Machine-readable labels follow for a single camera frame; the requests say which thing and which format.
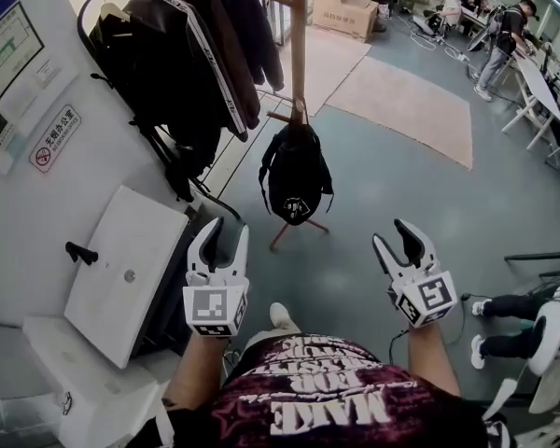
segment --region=no smoking sign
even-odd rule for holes
[[[35,145],[29,162],[42,173],[47,173],[80,124],[81,116],[72,106],[65,105]]]
[[[45,166],[52,159],[52,153],[49,152],[47,147],[41,147],[35,154],[35,162],[40,166]]]

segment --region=black backpack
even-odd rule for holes
[[[308,124],[289,123],[273,137],[261,159],[259,185],[265,207],[270,212],[263,188],[268,171],[270,205],[288,224],[298,226],[305,222],[319,206],[322,193],[331,194],[333,201],[332,178],[319,138]]]

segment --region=black handle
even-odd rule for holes
[[[68,253],[73,262],[77,262],[78,258],[81,258],[87,265],[92,265],[98,260],[97,252],[93,252],[92,250],[71,242],[67,242],[66,245],[64,245],[64,250]]]

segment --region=wooden coat stand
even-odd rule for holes
[[[290,48],[292,52],[292,113],[287,118],[277,113],[268,112],[270,118],[279,119],[286,123],[303,124],[306,111],[305,105],[305,27],[307,25],[307,0],[272,0],[280,5],[290,7]],[[321,224],[306,220],[309,224],[324,232],[329,229]],[[288,223],[278,232],[270,244],[270,250],[275,250],[276,243],[288,228]]]

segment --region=maroon t-shirt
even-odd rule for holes
[[[257,343],[213,403],[168,414],[179,447],[508,445],[481,407],[321,335]],[[160,446],[153,420],[129,446]]]

